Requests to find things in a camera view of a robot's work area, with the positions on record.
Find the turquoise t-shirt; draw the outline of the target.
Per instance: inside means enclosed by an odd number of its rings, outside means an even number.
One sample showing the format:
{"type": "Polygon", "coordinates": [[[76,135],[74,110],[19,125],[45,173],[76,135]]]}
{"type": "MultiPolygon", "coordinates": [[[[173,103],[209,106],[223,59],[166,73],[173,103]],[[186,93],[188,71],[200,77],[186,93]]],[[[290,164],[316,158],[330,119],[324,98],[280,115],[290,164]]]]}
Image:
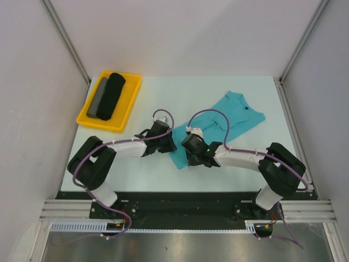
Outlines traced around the turquoise t-shirt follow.
{"type": "Polygon", "coordinates": [[[188,166],[185,149],[181,146],[187,126],[200,128],[205,142],[209,144],[213,141],[222,142],[228,127],[227,142],[230,142],[266,120],[265,115],[250,107],[240,93],[228,91],[212,108],[224,115],[213,111],[204,112],[190,123],[185,122],[173,129],[172,138],[177,150],[170,153],[170,158],[177,169],[188,166]]]}

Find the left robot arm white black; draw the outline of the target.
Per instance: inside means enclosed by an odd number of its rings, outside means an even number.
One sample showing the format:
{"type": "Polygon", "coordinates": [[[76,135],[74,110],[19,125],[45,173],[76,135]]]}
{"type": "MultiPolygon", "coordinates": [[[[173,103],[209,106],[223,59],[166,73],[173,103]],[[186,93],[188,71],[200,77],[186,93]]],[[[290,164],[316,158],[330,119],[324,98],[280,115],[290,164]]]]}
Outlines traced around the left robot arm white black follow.
{"type": "Polygon", "coordinates": [[[82,186],[102,203],[103,214],[115,218],[121,208],[117,194],[106,182],[113,161],[146,157],[155,152],[169,153],[176,149],[167,118],[161,117],[153,121],[151,128],[131,139],[103,142],[97,136],[89,137],[68,163],[67,171],[73,175],[75,184],[82,186]]]}

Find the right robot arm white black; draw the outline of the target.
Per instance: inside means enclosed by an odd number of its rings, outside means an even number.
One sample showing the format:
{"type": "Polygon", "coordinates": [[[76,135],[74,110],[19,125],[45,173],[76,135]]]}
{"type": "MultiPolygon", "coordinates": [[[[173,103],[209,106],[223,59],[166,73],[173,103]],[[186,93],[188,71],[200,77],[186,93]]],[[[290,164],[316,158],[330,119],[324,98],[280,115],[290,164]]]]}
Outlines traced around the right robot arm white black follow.
{"type": "Polygon", "coordinates": [[[252,214],[258,219],[266,218],[278,201],[292,196],[304,182],[305,165],[277,142],[262,151],[228,150],[222,142],[208,145],[199,135],[189,134],[182,141],[182,147],[188,166],[233,166],[259,172],[267,185],[258,192],[251,206],[252,214]]]}

